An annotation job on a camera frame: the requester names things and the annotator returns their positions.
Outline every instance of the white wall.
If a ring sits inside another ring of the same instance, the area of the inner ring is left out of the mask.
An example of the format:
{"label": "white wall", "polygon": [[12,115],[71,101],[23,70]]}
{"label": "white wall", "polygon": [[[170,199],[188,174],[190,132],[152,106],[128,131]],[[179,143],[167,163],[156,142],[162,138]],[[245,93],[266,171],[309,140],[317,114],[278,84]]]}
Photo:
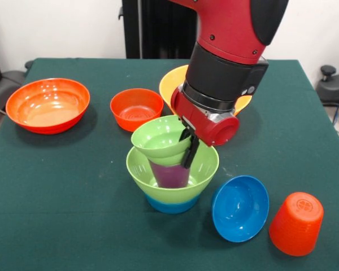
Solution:
{"label": "white wall", "polygon": [[[120,6],[121,0],[0,0],[2,70],[23,69],[36,57],[125,58]],[[339,0],[290,0],[264,56],[299,59],[313,84],[321,65],[339,71]]]}
{"label": "white wall", "polygon": [[263,56],[299,59],[310,81],[321,78],[320,66],[339,72],[339,0],[289,0],[280,28]]}
{"label": "white wall", "polygon": [[37,57],[125,58],[121,0],[0,0],[1,70]]}

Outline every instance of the small orange bowl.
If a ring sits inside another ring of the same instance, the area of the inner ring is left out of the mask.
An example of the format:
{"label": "small orange bowl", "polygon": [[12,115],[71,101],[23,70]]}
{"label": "small orange bowl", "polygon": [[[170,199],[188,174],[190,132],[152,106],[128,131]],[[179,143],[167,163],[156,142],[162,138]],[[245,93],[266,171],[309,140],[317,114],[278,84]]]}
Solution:
{"label": "small orange bowl", "polygon": [[147,121],[160,117],[164,106],[162,97],[149,89],[127,89],[115,95],[110,103],[118,125],[134,132]]}
{"label": "small orange bowl", "polygon": [[58,134],[73,127],[88,108],[90,94],[65,78],[38,80],[22,86],[6,103],[7,116],[38,134]]}

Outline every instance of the yellow bowl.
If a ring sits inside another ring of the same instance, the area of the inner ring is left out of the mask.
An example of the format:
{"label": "yellow bowl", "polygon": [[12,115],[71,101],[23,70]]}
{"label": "yellow bowl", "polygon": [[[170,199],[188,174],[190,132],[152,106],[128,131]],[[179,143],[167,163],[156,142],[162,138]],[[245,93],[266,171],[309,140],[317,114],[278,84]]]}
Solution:
{"label": "yellow bowl", "polygon": [[[187,68],[188,65],[184,65],[171,70],[165,76],[163,76],[159,83],[159,93],[174,114],[176,114],[176,112],[171,107],[171,97],[175,89],[185,81]],[[243,110],[250,103],[251,99],[251,95],[239,97],[235,104],[234,115],[236,116],[238,113],[240,113],[241,110]]]}

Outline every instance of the upside-down blue bowl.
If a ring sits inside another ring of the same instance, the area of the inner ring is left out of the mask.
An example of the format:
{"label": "upside-down blue bowl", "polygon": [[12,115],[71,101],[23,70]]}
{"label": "upside-down blue bowl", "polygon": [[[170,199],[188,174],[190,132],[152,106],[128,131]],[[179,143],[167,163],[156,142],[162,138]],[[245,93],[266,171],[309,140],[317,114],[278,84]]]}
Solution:
{"label": "upside-down blue bowl", "polygon": [[248,241],[264,226],[269,212],[265,186],[252,176],[238,176],[212,198],[212,219],[218,233],[231,242]]}

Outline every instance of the green tablecloth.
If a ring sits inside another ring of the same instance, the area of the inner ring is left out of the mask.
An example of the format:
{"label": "green tablecloth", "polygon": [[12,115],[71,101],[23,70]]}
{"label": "green tablecloth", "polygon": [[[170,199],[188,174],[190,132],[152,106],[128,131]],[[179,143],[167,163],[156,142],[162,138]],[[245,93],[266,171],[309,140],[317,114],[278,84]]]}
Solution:
{"label": "green tablecloth", "polygon": [[[0,129],[0,270],[339,270],[339,138],[297,61],[270,61],[237,135],[217,147],[220,168],[190,211],[154,211],[125,167],[130,135],[115,123],[119,91],[158,90],[186,60],[38,59],[27,82],[68,77],[92,100],[83,119],[58,135],[37,135],[8,118]],[[271,201],[251,241],[219,237],[212,193],[250,174]],[[268,227],[292,192],[315,195],[325,216],[315,251],[279,252]]]}

